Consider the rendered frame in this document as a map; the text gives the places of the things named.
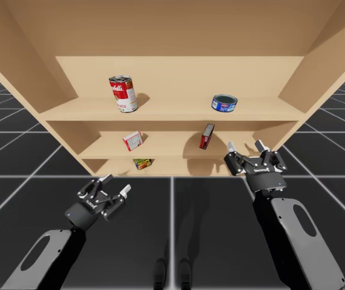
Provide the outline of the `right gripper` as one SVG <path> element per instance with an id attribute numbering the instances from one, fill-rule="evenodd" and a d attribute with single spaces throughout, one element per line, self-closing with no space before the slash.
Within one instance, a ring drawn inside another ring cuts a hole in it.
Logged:
<path id="1" fill-rule="evenodd" d="M 232 141 L 227 144 L 228 153 L 224 161 L 233 176 L 246 175 L 247 184 L 252 192 L 283 190 L 286 181 L 280 174 L 287 171 L 284 160 L 278 151 L 263 144 L 261 140 L 254 143 L 260 152 L 260 158 L 252 158 L 240 154 Z"/>

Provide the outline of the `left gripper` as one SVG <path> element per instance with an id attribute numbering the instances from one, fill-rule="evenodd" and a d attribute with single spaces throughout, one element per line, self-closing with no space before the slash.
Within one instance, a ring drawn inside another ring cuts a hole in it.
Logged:
<path id="1" fill-rule="evenodd" d="M 93 179 L 83 186 L 77 196 L 82 200 L 76 202 L 65 211 L 65 217 L 77 229 L 88 230 L 102 214 L 106 221 L 110 221 L 125 206 L 131 185 L 127 184 L 119 194 L 108 197 L 98 193 L 103 186 L 113 179 L 112 174 Z"/>

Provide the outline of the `green and blue rectangular can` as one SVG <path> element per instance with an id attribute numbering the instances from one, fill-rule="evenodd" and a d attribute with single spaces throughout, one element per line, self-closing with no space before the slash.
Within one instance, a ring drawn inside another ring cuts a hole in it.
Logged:
<path id="1" fill-rule="evenodd" d="M 147 158 L 147 159 L 133 159 L 133 162 L 134 162 L 137 170 L 142 170 L 142 169 L 152 165 L 152 159 L 149 159 L 149 158 Z"/>

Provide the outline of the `blue flat can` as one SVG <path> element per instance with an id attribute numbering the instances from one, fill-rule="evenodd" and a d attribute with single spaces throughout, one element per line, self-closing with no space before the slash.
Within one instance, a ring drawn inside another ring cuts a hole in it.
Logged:
<path id="1" fill-rule="evenodd" d="M 238 99 L 232 95 L 218 94 L 213 97 L 211 107 L 218 112 L 232 112 Z"/>

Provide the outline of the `red and white can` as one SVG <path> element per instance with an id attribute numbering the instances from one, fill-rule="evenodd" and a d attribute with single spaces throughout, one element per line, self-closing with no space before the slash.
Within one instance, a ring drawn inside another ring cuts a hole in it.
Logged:
<path id="1" fill-rule="evenodd" d="M 109 78 L 109 83 L 120 112 L 130 113 L 138 109 L 137 97 L 130 76 L 113 76 Z"/>

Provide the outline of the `pale wooden shelf unit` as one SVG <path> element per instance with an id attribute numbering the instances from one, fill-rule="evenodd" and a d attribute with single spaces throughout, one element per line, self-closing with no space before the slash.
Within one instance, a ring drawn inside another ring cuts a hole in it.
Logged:
<path id="1" fill-rule="evenodd" d="M 278 149 L 345 82 L 345 0 L 0 0 L 0 82 L 92 175 L 226 175 L 229 141 Z"/>

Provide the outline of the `red and white carton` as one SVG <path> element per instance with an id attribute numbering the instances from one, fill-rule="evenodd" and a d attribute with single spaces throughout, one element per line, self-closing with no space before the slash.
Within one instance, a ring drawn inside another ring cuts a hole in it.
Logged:
<path id="1" fill-rule="evenodd" d="M 135 131 L 123 138 L 128 151 L 132 151 L 143 144 L 143 138 L 140 131 Z"/>

